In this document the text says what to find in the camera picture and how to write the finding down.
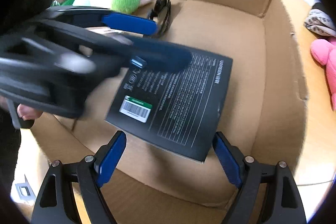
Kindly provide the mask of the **person left hand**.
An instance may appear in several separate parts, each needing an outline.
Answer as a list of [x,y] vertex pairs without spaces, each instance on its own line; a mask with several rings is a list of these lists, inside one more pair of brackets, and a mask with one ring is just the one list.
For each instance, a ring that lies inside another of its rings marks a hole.
[[[1,108],[9,112],[9,107],[7,105],[7,99],[5,97],[0,96],[0,103],[1,103]],[[40,118],[43,112],[37,109],[33,109],[29,106],[19,104],[17,107],[17,114],[24,121],[28,121],[28,120],[36,120]]]

